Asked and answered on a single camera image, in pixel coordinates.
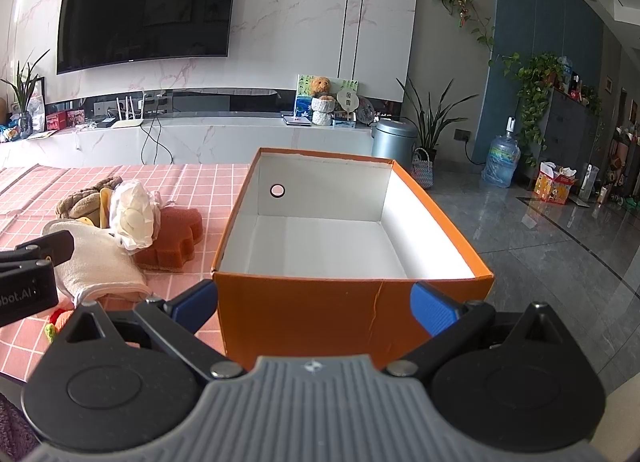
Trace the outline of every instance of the blue water jug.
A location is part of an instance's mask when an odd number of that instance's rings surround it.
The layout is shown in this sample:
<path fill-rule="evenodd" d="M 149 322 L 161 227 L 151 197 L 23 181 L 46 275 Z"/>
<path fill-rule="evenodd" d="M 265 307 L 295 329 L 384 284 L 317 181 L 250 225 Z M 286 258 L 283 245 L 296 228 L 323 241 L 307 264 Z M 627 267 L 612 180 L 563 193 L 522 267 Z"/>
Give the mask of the blue water jug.
<path fill-rule="evenodd" d="M 518 142 L 513 138 L 516 119 L 510 117 L 507 123 L 507 134 L 496 137 L 489 148 L 486 164 L 482 170 L 482 179 L 489 184 L 509 187 L 513 172 L 520 160 Z"/>

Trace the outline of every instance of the tablecloth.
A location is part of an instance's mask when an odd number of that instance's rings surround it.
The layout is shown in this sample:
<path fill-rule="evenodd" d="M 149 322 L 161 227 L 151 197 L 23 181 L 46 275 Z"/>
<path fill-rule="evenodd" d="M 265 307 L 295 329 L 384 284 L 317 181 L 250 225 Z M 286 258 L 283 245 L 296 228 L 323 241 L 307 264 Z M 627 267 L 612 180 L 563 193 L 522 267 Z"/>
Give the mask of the tablecloth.
<path fill-rule="evenodd" d="M 248 165 L 115 166 L 105 168 L 0 169 L 0 249 L 40 236 L 44 224 L 55 219 L 56 203 L 66 195 L 95 182 L 120 175 L 138 179 L 149 190 L 158 190 L 163 200 L 195 207 L 202 215 L 204 239 L 196 245 L 196 256 L 184 273 L 146 271 L 149 287 L 164 299 L 174 298 L 201 279 L 210 277 L 210 267 L 234 200 Z M 107 309 L 130 308 L 110 299 Z M 28 317 L 0 328 L 0 371 L 26 380 L 47 349 L 45 319 Z M 196 336 L 223 352 L 218 318 L 214 315 Z"/>

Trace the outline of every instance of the handbag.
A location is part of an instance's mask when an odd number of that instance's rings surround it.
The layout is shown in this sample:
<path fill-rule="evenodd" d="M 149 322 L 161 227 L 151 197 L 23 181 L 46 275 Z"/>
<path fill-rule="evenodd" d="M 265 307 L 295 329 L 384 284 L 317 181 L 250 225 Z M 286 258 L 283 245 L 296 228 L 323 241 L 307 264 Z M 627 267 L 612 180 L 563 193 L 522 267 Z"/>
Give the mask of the handbag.
<path fill-rule="evenodd" d="M 420 159 L 418 150 L 421 150 L 426 155 L 427 160 Z M 411 173 L 412 178 L 417 182 L 421 188 L 429 189 L 433 186 L 433 163 L 429 159 L 429 154 L 424 149 L 414 150 L 413 169 Z"/>

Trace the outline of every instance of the power cord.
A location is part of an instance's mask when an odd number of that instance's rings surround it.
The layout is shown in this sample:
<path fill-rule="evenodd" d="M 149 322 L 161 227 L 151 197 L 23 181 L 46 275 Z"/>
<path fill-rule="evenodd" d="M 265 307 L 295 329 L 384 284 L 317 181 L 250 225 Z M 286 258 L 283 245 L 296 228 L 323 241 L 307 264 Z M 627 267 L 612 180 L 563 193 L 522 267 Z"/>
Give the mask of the power cord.
<path fill-rule="evenodd" d="M 158 124 L 160 125 L 160 128 L 158 130 L 158 138 L 157 139 L 155 139 L 151 135 L 151 130 L 153 130 L 154 123 L 156 121 L 158 121 Z M 158 107 L 157 106 L 156 106 L 156 109 L 154 110 L 154 118 L 151 120 L 151 126 L 149 127 L 149 131 L 147 132 L 144 129 L 144 122 L 140 125 L 140 129 L 142 129 L 142 131 L 145 132 L 145 134 L 146 134 L 145 142 L 143 143 L 142 148 L 140 149 L 140 162 L 143 165 L 146 166 L 145 160 L 143 159 L 143 155 L 144 155 L 144 152 L 145 152 L 146 143 L 148 142 L 149 139 L 151 139 L 156 144 L 156 155 L 154 156 L 154 165 L 156 164 L 156 161 L 158 160 L 158 147 L 162 147 L 164 150 L 166 150 L 166 152 L 169 154 L 169 157 L 171 158 L 170 164 L 173 165 L 174 164 L 174 155 L 171 153 L 171 150 L 169 150 L 167 147 L 165 147 L 160 142 L 160 135 L 162 134 L 162 123 L 160 122 L 160 119 L 158 118 Z"/>
<path fill-rule="evenodd" d="M 472 165 L 476 165 L 476 166 L 482 166 L 482 165 L 486 164 L 486 162 L 484 162 L 484 163 L 475 163 L 475 162 L 473 162 L 473 161 L 471 160 L 471 158 L 469 157 L 469 153 L 466 151 L 466 146 L 468 145 L 468 143 L 469 143 L 469 138 L 468 138 L 468 137 L 466 137 L 466 138 L 465 138 L 465 155 L 466 155 L 466 158 L 468 159 L 468 161 L 469 161 Z"/>

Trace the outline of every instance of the flat screen tv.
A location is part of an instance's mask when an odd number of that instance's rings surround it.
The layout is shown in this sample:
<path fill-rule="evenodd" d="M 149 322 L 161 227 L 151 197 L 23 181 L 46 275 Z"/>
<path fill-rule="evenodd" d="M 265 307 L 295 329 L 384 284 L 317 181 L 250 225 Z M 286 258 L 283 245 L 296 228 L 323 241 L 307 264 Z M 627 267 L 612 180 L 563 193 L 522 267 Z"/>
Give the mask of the flat screen tv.
<path fill-rule="evenodd" d="M 226 56 L 233 0 L 62 0 L 58 74 L 159 58 Z"/>

